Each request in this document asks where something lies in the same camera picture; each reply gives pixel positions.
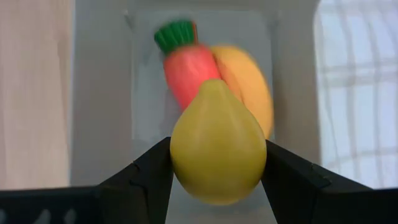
toy pear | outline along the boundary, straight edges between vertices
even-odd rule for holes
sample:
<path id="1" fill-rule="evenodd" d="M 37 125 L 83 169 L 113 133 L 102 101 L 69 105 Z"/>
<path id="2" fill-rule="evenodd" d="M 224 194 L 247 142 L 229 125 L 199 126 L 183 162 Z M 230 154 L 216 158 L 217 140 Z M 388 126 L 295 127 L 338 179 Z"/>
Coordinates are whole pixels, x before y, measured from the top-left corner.
<path id="1" fill-rule="evenodd" d="M 174 127 L 170 153 L 184 189 L 214 205 L 251 193 L 266 164 L 266 142 L 255 117 L 223 80 L 207 80 Z"/>

white plastic bin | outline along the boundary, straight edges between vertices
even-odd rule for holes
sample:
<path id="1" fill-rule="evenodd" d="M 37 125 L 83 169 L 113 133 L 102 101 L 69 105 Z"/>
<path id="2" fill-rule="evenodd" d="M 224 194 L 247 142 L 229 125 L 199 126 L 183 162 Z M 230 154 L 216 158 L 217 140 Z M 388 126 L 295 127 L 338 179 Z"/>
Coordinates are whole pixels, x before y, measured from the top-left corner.
<path id="1" fill-rule="evenodd" d="M 254 56 L 273 89 L 276 143 L 318 162 L 316 6 L 315 0 L 76 1 L 71 184 L 98 184 L 171 135 L 180 109 L 153 35 L 179 17 L 197 23 L 201 42 L 234 44 Z M 237 204 L 214 207 L 174 180 L 166 223 L 245 222 L 275 223 L 261 186 Z"/>

toy vegetable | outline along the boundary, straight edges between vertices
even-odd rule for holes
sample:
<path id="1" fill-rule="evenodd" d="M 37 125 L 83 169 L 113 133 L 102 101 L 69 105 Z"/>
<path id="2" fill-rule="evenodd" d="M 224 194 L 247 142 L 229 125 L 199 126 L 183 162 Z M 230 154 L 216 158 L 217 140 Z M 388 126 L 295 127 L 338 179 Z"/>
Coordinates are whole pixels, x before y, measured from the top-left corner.
<path id="1" fill-rule="evenodd" d="M 192 21 L 173 21 L 162 26 L 155 33 L 155 41 L 166 56 L 166 82 L 183 110 L 205 80 L 220 79 L 213 54 L 198 43 Z"/>

wooden surface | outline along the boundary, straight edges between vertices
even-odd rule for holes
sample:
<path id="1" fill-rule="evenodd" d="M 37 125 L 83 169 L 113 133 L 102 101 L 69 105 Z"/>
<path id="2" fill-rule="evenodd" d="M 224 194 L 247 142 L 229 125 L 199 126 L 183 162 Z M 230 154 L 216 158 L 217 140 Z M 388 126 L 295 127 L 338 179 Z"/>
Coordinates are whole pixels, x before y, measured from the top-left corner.
<path id="1" fill-rule="evenodd" d="M 71 0 L 0 0 L 0 189 L 68 185 Z"/>

green carrot top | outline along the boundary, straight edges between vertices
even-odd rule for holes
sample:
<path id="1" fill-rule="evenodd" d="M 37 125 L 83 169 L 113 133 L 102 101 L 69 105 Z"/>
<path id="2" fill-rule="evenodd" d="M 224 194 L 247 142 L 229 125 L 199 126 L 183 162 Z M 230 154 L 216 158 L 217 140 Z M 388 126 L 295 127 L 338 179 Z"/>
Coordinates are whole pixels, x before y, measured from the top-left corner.
<path id="1" fill-rule="evenodd" d="M 196 24 L 189 20 L 172 21 L 155 33 L 155 41 L 165 55 L 184 45 L 197 43 Z"/>

